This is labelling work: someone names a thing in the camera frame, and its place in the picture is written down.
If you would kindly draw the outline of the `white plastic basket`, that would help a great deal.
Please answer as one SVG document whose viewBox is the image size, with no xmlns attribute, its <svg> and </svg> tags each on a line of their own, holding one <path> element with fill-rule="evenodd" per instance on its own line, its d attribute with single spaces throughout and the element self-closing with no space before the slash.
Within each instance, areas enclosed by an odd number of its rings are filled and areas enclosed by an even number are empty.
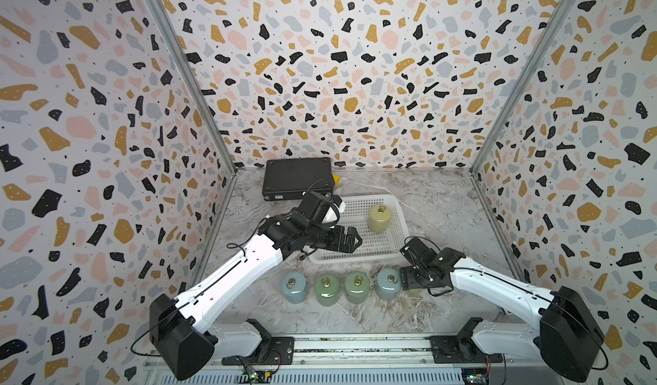
<svg viewBox="0 0 657 385">
<path fill-rule="evenodd" d="M 407 222 L 399 200 L 391 194 L 344 197 L 345 211 L 340 214 L 339 225 L 354 227 L 363 239 L 363 244 L 354 253 L 336 253 L 319 250 L 310 256 L 317 265 L 336 265 L 396 259 L 401 256 L 400 248 L 410 236 Z M 368 220 L 373 207 L 385 205 L 391 213 L 388 227 L 375 233 Z"/>
</svg>

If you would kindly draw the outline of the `yellow-green tea canister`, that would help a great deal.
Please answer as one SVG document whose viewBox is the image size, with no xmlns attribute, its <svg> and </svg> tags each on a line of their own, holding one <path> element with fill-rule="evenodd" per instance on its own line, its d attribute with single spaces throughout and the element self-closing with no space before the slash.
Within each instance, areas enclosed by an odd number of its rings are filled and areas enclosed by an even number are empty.
<svg viewBox="0 0 657 385">
<path fill-rule="evenodd" d="M 373 233 L 384 233 L 391 222 L 393 210 L 387 205 L 380 204 L 371 207 L 368 217 L 368 227 Z"/>
</svg>

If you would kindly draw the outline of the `blue tea canister front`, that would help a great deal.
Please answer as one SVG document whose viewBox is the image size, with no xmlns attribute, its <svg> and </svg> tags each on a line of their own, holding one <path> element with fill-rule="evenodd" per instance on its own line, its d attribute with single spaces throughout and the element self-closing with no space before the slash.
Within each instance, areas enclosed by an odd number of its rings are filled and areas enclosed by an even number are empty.
<svg viewBox="0 0 657 385">
<path fill-rule="evenodd" d="M 400 272 L 393 268 L 381 269 L 375 280 L 375 293 L 383 301 L 392 301 L 401 290 Z"/>
</svg>

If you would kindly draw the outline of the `blue tea canister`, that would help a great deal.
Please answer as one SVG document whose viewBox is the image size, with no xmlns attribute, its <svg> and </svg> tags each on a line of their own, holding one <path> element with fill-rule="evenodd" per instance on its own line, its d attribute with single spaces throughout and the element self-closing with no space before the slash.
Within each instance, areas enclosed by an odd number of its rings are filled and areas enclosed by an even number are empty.
<svg viewBox="0 0 657 385">
<path fill-rule="evenodd" d="M 375 293 L 383 301 L 392 301 L 401 290 L 400 272 L 393 268 L 381 269 L 375 280 Z"/>
<path fill-rule="evenodd" d="M 282 277 L 280 289 L 285 300 L 291 304 L 304 302 L 309 293 L 306 277 L 297 270 L 289 271 Z"/>
</svg>

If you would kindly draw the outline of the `green tea canister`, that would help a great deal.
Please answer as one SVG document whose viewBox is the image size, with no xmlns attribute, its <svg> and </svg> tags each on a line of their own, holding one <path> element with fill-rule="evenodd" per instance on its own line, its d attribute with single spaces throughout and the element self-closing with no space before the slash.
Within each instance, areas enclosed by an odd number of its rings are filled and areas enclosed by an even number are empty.
<svg viewBox="0 0 657 385">
<path fill-rule="evenodd" d="M 340 282 L 331 274 L 320 275 L 314 282 L 314 294 L 321 306 L 333 306 L 340 299 Z"/>
<path fill-rule="evenodd" d="M 347 300 L 355 305 L 364 303 L 371 291 L 371 280 L 361 271 L 350 273 L 344 282 Z"/>
</svg>

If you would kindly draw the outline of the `blue tea canister back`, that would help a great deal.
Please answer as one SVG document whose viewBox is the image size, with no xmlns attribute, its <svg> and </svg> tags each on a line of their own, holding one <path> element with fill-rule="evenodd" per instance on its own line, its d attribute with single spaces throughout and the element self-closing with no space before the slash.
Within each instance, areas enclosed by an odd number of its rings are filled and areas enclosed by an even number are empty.
<svg viewBox="0 0 657 385">
<path fill-rule="evenodd" d="M 289 271 L 282 277 L 280 289 L 285 300 L 291 304 L 304 302 L 309 293 L 306 277 L 297 270 Z"/>
</svg>

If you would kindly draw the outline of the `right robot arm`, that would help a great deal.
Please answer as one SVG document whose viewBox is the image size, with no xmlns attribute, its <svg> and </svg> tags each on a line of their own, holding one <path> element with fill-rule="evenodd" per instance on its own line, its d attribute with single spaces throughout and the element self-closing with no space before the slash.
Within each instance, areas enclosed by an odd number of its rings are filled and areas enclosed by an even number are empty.
<svg viewBox="0 0 657 385">
<path fill-rule="evenodd" d="M 455 290 L 474 294 L 518 318 L 496 323 L 470 318 L 455 335 L 429 339 L 437 364 L 493 364 L 509 356 L 544 362 L 556 374 L 583 383 L 606 355 L 604 335 L 582 297 L 520 282 L 452 248 L 409 237 L 400 249 L 409 266 L 400 269 L 404 291 L 424 289 L 438 298 Z"/>
</svg>

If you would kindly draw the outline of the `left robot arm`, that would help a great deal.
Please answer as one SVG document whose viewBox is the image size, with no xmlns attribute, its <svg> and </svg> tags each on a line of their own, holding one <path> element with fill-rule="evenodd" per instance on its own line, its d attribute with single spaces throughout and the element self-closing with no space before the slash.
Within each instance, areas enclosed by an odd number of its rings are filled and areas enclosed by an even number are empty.
<svg viewBox="0 0 657 385">
<path fill-rule="evenodd" d="M 237 253 L 205 280 L 176 297 L 162 294 L 150 305 L 151 344 L 179 381 L 215 359 L 263 364 L 276 346 L 255 319 L 217 326 L 223 311 L 261 275 L 305 248 L 354 253 L 363 243 L 354 227 L 339 224 L 346 204 L 338 195 L 308 191 L 299 206 L 265 217 Z"/>
</svg>

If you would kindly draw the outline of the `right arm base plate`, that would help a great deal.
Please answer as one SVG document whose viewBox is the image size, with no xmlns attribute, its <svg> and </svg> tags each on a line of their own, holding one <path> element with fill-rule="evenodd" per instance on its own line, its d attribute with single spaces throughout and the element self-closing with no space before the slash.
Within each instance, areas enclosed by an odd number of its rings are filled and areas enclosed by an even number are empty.
<svg viewBox="0 0 657 385">
<path fill-rule="evenodd" d="M 470 339 L 460 340 L 456 335 L 433 335 L 429 345 L 435 364 L 502 363 L 501 354 L 484 354 Z"/>
</svg>

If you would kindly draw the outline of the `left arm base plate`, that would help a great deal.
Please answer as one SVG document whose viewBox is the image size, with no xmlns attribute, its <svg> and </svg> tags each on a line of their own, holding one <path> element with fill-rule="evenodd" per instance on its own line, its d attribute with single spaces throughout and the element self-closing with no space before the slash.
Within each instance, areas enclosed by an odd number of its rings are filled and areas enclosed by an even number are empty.
<svg viewBox="0 0 657 385">
<path fill-rule="evenodd" d="M 295 339 L 292 336 L 272 337 L 270 340 L 262 340 L 256 350 L 246 357 L 234 356 L 222 359 L 222 365 L 290 365 L 294 358 L 294 345 Z"/>
</svg>

